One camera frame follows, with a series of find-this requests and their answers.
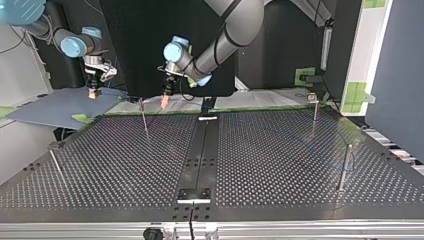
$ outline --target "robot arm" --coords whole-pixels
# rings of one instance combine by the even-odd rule
[[[102,58],[102,32],[94,27],[84,27],[82,34],[74,34],[55,23],[56,16],[49,15],[46,0],[0,0],[0,23],[22,27],[36,38],[54,44],[64,55],[84,57],[85,71],[89,74],[89,97],[97,98],[102,83],[117,74],[110,61]]]
[[[189,76],[197,85],[204,86],[211,73],[239,48],[249,45],[258,35],[264,18],[263,0],[205,0],[223,19],[220,36],[198,58],[188,51],[188,41],[174,37],[164,49],[167,60],[165,71],[169,78]]]

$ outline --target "black cable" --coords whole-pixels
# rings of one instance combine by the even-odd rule
[[[318,1],[318,5],[317,5],[317,9],[315,11],[315,18],[314,18],[314,44],[315,44],[315,57],[318,59],[318,62],[321,61],[320,57],[319,57],[319,49],[318,49],[318,42],[317,42],[317,19],[318,19],[318,12],[319,12],[319,7],[321,6],[322,0]],[[327,85],[327,81],[325,80],[325,77],[323,75],[320,75],[322,82],[324,83],[325,88],[327,89],[328,94],[330,94],[330,96],[335,99],[334,95],[331,94],[330,92],[330,88]],[[334,101],[334,105],[336,105],[337,110],[339,111],[339,113],[341,112],[340,110],[340,106],[337,105],[337,102]]]
[[[1,52],[0,52],[0,54],[10,52],[10,51],[12,51],[13,49],[15,49],[15,48],[19,47],[19,45],[21,45],[21,44],[24,42],[25,37],[26,37],[26,32],[24,32],[24,35],[22,36],[22,38],[21,38],[21,40],[18,42],[18,44],[16,44],[15,46],[13,46],[13,47],[11,47],[11,48],[9,48],[9,49],[6,49],[6,50],[4,50],[4,51],[1,51]]]
[[[193,101],[196,97],[195,96],[191,96],[192,97],[191,99],[186,98],[186,96],[184,95],[184,92],[183,92],[183,86],[182,85],[183,85],[183,80],[182,80],[182,78],[180,78],[180,92],[181,92],[181,96],[183,96],[184,100],[186,100],[188,102]]]
[[[194,236],[194,228],[193,228],[193,207],[191,208],[191,213],[190,213],[190,220],[188,222],[188,225],[190,226],[190,235],[191,235],[191,240],[195,240],[195,236]]]

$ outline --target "vertical metal post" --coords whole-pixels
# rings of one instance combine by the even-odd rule
[[[56,165],[56,168],[59,171],[59,173],[62,174],[62,169],[60,168],[59,162],[57,161],[57,157],[56,157],[56,154],[54,153],[54,150],[50,149],[49,152],[50,152],[50,155],[52,156],[54,165]]]
[[[318,119],[319,101],[315,102],[314,121]]]
[[[346,181],[347,171],[349,170],[348,168],[349,168],[349,163],[350,163],[350,159],[352,155],[352,149],[353,149],[352,144],[347,145],[346,154],[345,154],[344,163],[343,163],[343,172],[342,172],[342,176],[340,177],[340,182],[338,187],[339,191],[344,191],[344,184]]]

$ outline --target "green tape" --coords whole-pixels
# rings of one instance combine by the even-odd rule
[[[381,8],[386,6],[386,0],[365,0],[364,8]]]
[[[85,114],[75,114],[75,115],[72,115],[72,118],[78,122],[86,123],[86,124],[92,123],[94,121],[93,118],[89,118]]]
[[[12,107],[0,107],[0,120],[3,120],[6,118],[7,115],[14,112],[16,109]]]
[[[348,84],[345,104],[343,105],[343,112],[359,113],[362,109],[362,104],[366,102],[365,89],[367,84],[364,82],[350,82]]]
[[[305,81],[300,80],[301,76],[315,76],[316,68],[310,67],[310,68],[302,68],[302,69],[296,69],[296,74],[294,78],[294,85],[296,87],[312,87],[312,83],[306,83]]]

